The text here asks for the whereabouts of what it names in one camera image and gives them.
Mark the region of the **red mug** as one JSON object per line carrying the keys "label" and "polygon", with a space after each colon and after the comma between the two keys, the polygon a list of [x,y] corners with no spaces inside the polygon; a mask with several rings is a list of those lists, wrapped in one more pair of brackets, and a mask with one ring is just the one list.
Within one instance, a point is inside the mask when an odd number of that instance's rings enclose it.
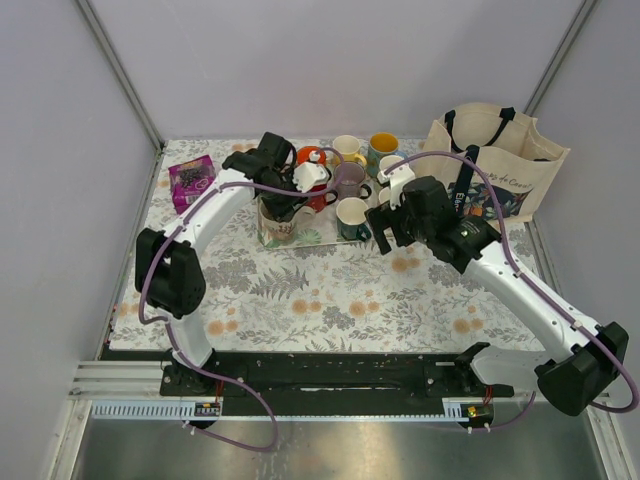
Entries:
{"label": "red mug", "polygon": [[336,202],[338,196],[334,192],[328,192],[322,196],[311,197],[306,205],[312,208],[316,213],[322,212],[327,206]]}

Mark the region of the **pink faceted mug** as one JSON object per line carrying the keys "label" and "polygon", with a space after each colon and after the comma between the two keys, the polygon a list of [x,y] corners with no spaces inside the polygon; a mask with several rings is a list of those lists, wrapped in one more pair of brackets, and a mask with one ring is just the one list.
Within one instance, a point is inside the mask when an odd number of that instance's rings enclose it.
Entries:
{"label": "pink faceted mug", "polygon": [[389,203],[391,199],[391,190],[389,187],[385,187],[383,189],[380,190],[380,192],[378,193],[378,202],[380,205],[383,205],[385,203]]}

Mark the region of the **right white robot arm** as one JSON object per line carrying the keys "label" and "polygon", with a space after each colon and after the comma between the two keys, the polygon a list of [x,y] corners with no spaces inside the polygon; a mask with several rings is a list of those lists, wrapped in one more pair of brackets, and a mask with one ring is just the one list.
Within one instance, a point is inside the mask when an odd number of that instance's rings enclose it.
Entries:
{"label": "right white robot arm", "polygon": [[391,246],[426,245],[440,261],[495,295],[537,338],[541,352],[479,344],[455,371],[455,383],[475,396],[489,385],[536,390],[560,412],[577,416],[623,372],[629,335],[615,322],[602,325],[562,299],[516,259],[507,240],[477,216],[458,215],[434,177],[403,186],[365,216],[382,254]]}

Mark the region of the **cream floral mug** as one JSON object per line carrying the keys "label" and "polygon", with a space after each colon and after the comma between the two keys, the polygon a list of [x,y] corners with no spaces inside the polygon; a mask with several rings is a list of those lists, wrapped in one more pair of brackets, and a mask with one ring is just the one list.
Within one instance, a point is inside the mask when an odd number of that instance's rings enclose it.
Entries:
{"label": "cream floral mug", "polygon": [[310,206],[301,207],[288,221],[277,221],[267,211],[262,200],[258,203],[258,239],[267,248],[275,248],[293,242],[299,231],[310,225],[316,211]]}

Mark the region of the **dark green mug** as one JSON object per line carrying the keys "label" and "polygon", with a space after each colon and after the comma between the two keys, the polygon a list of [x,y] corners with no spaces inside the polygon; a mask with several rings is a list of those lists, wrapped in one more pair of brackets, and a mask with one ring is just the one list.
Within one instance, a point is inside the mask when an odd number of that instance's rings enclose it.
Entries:
{"label": "dark green mug", "polygon": [[336,207],[336,225],[338,236],[344,241],[366,242],[372,234],[365,216],[367,203],[359,198],[342,199]]}

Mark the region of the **yellow mug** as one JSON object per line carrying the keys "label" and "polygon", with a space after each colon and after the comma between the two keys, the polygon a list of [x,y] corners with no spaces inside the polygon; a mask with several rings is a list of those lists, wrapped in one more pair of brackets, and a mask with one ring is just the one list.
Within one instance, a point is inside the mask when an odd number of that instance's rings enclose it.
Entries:
{"label": "yellow mug", "polygon": [[362,167],[367,165],[366,158],[360,153],[361,142],[352,135],[340,135],[332,142],[332,148],[340,153],[341,157],[333,154],[332,164],[339,165],[343,161],[354,162]]}

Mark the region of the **light green mug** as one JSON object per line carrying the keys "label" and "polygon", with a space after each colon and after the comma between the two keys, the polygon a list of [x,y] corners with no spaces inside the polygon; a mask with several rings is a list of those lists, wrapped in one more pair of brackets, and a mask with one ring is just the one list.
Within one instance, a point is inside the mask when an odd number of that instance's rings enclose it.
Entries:
{"label": "light green mug", "polygon": [[386,187],[389,185],[389,177],[385,173],[385,171],[404,159],[405,156],[401,155],[387,155],[380,160],[378,165],[378,173],[376,175],[376,181],[381,187]]}

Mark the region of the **blue floral mug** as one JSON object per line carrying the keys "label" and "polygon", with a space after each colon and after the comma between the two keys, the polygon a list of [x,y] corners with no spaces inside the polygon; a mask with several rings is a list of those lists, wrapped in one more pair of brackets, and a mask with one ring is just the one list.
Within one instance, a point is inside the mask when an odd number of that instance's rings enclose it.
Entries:
{"label": "blue floral mug", "polygon": [[370,177],[376,177],[379,172],[381,160],[388,155],[397,155],[402,159],[407,154],[400,149],[398,138],[389,132],[379,132],[374,134],[368,144],[366,153],[366,171]]}

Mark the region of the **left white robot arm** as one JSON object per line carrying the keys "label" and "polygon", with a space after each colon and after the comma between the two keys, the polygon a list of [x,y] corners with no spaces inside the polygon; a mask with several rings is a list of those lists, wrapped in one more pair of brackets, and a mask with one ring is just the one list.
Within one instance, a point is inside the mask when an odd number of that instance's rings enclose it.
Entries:
{"label": "left white robot arm", "polygon": [[206,293],[201,256],[229,220],[259,195],[277,220],[291,219],[327,181],[326,170],[299,165],[293,144],[271,132],[245,152],[230,154],[204,192],[167,227],[144,228],[135,244],[138,320],[160,324],[170,342],[167,395],[205,395],[229,378],[217,374],[200,304]]}

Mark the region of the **mauve purple mug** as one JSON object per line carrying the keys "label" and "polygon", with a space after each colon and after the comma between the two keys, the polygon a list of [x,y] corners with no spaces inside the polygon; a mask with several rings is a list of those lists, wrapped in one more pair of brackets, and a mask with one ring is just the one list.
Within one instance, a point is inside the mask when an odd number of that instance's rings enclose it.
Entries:
{"label": "mauve purple mug", "polygon": [[366,171],[360,164],[341,163],[334,170],[334,175],[336,183],[333,192],[338,200],[350,197],[367,200],[371,197],[372,189],[366,183]]}

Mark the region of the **orange mug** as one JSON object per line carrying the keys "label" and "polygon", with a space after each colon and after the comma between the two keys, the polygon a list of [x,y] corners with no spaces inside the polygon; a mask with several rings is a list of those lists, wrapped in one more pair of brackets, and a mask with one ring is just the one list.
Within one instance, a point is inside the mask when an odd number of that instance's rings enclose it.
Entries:
{"label": "orange mug", "polygon": [[329,165],[327,153],[319,146],[304,146],[297,150],[296,164],[313,163],[324,167]]}

